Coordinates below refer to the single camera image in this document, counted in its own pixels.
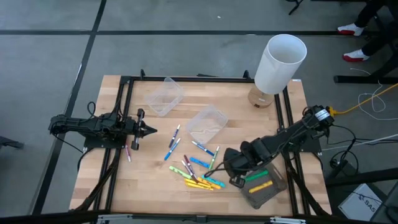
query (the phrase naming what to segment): red and white shoe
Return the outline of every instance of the red and white shoe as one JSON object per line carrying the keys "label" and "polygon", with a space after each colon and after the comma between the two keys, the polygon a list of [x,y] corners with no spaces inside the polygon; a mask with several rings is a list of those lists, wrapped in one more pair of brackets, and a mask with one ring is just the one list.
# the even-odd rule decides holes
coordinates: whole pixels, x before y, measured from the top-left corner
{"label": "red and white shoe", "polygon": [[365,28],[357,27],[355,24],[350,24],[347,26],[341,26],[337,28],[337,31],[343,35],[354,35],[360,36]]}
{"label": "red and white shoe", "polygon": [[369,59],[369,56],[363,54],[361,49],[343,55],[343,60],[347,62],[363,62],[367,59]]}

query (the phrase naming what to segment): wooden tabletop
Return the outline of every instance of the wooden tabletop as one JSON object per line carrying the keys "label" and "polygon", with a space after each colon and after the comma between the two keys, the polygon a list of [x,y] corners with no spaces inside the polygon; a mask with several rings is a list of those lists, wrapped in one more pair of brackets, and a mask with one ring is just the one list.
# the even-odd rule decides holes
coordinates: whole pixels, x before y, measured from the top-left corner
{"label": "wooden tabletop", "polygon": [[[109,112],[114,107],[118,92],[120,76],[104,76],[97,99],[96,115]],[[127,160],[125,150],[122,150],[118,168],[117,181],[112,201],[112,212],[126,213],[179,213],[207,215],[280,215],[289,216],[292,209],[289,191],[280,192],[266,202],[260,209],[253,209],[243,198],[239,190],[228,183],[226,172],[215,172],[212,177],[226,183],[221,190],[204,190],[188,188],[178,174],[169,170],[173,165],[185,170],[181,160],[183,155],[193,156],[203,161],[211,161],[211,156],[203,152],[191,141],[191,135],[185,130],[185,125],[199,111],[209,104],[222,111],[228,117],[227,125],[206,145],[215,151],[220,146],[215,164],[223,160],[227,147],[239,150],[242,141],[252,141],[264,135],[274,135],[278,128],[275,104],[268,108],[255,108],[248,101],[248,93],[253,83],[202,83],[179,82],[184,89],[183,100],[164,117],[158,117],[146,105],[144,95],[154,91],[162,82],[135,81],[132,92],[130,115],[135,119],[138,108],[146,112],[144,121],[158,130],[157,133],[140,139],[138,151],[131,151],[131,159]],[[302,117],[302,110],[307,105],[300,80],[292,80],[288,85],[290,104],[294,120]],[[178,138],[179,145],[167,161],[164,157],[175,128],[181,124]],[[94,149],[81,162],[76,180],[70,208],[76,208],[98,182],[104,149]],[[301,153],[305,183],[324,210],[331,213],[322,170],[317,158],[312,154]],[[286,178],[286,171],[281,156],[272,163]],[[207,169],[192,164],[198,175]],[[105,185],[100,208],[104,201],[108,186]],[[296,188],[299,210],[302,211],[300,193]]]}

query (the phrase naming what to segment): blue marker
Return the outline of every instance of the blue marker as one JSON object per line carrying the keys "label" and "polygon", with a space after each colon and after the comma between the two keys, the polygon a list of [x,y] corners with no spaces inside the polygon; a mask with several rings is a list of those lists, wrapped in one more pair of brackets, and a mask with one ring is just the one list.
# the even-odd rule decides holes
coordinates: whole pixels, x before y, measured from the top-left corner
{"label": "blue marker", "polygon": [[169,148],[172,147],[173,142],[175,140],[175,137],[177,136],[177,133],[178,133],[179,129],[180,129],[180,125],[177,126],[177,130],[175,130],[175,132],[174,132],[173,138],[172,138],[172,140],[170,141],[170,144],[169,144]]}
{"label": "blue marker", "polygon": [[177,147],[178,143],[180,142],[181,138],[179,138],[175,144],[173,145],[173,147],[170,149],[170,151],[167,153],[166,157],[164,157],[164,160],[166,161],[169,156],[171,155],[171,153],[173,152],[173,150]]}
{"label": "blue marker", "polygon": [[219,180],[215,180],[215,179],[210,178],[210,177],[205,177],[204,175],[202,175],[201,177],[202,177],[203,179],[209,181],[209,182],[212,182],[213,184],[219,185],[220,187],[225,187],[225,184],[222,183],[222,182],[219,181]]}
{"label": "blue marker", "polygon": [[209,169],[209,164],[207,164],[206,162],[203,162],[203,161],[200,161],[199,159],[196,159],[196,158],[194,158],[194,157],[191,157],[191,158],[189,158],[192,162],[194,162],[194,163],[196,163],[196,164],[199,164],[199,165],[201,165],[201,166],[203,166],[204,168],[207,168],[207,169]]}
{"label": "blue marker", "polygon": [[192,141],[192,143],[193,143],[194,145],[198,146],[201,150],[203,150],[203,151],[209,153],[211,156],[214,156],[214,153],[210,152],[208,149],[206,149],[205,147],[201,146],[199,143],[196,143],[196,142],[194,142],[194,141]]}

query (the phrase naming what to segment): yellow cable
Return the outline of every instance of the yellow cable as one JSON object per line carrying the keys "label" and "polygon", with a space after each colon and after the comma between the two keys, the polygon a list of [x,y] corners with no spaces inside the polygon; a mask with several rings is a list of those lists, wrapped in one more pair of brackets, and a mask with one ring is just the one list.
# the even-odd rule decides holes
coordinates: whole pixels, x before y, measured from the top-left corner
{"label": "yellow cable", "polygon": [[390,86],[389,88],[386,88],[385,90],[381,91],[380,93],[378,93],[378,94],[376,94],[376,95],[370,97],[370,98],[367,99],[367,100],[364,100],[362,103],[360,103],[360,104],[358,104],[358,105],[356,105],[356,106],[353,106],[352,108],[350,108],[350,109],[348,109],[348,110],[346,110],[346,111],[343,111],[343,112],[335,111],[332,107],[330,107],[330,114],[331,114],[332,116],[335,116],[335,115],[337,115],[337,114],[346,114],[346,113],[348,113],[348,112],[350,112],[350,111],[356,109],[356,108],[359,107],[360,105],[362,105],[362,104],[368,102],[369,100],[371,100],[371,99],[373,99],[373,98],[375,98],[375,97],[377,97],[377,96],[380,96],[381,94],[383,94],[383,93],[385,93],[385,92],[389,91],[390,89],[392,89],[392,88],[394,88],[394,87],[397,87],[397,86],[398,86],[398,83],[396,83],[395,85]]}

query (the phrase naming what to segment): concrete floor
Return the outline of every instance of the concrete floor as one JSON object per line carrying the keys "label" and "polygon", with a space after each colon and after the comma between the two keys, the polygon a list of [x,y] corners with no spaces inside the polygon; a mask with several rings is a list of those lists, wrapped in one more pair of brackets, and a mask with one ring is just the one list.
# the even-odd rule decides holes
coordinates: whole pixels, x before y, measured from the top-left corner
{"label": "concrete floor", "polygon": [[[35,2],[0,0],[0,29],[91,30],[99,0]],[[286,1],[264,0],[113,0],[108,1],[100,30],[335,30],[353,22],[362,3],[304,1],[292,15]],[[381,15],[388,17],[382,10]],[[271,36],[238,35],[109,35],[97,36],[81,84],[73,115],[87,117],[87,102],[96,100],[103,75],[194,76],[197,73],[240,77],[255,74],[262,51]],[[347,63],[341,55],[360,48],[364,37],[300,36],[308,55],[295,78],[303,80],[309,105],[331,105],[344,110],[357,103],[358,94],[377,85],[336,85],[333,75],[358,74],[350,68],[372,72],[391,55],[383,49],[364,63]],[[25,142],[22,151],[0,150],[0,217],[25,215],[43,172],[53,137],[49,119],[65,109],[88,41],[88,36],[0,35],[0,135]],[[398,117],[398,90],[382,98],[387,109],[380,118]],[[365,123],[368,128],[360,128]],[[397,121],[376,121],[356,110],[339,116],[336,124],[352,129],[357,137],[379,138],[395,134]],[[344,130],[332,129],[331,141],[349,139]],[[67,141],[81,147],[83,138],[67,134]],[[328,146],[322,141],[323,148]],[[359,171],[396,166],[393,144],[355,147]],[[330,157],[324,152],[325,175]],[[63,146],[44,206],[45,213],[67,211],[80,154]],[[386,194],[393,181],[376,185]]]}

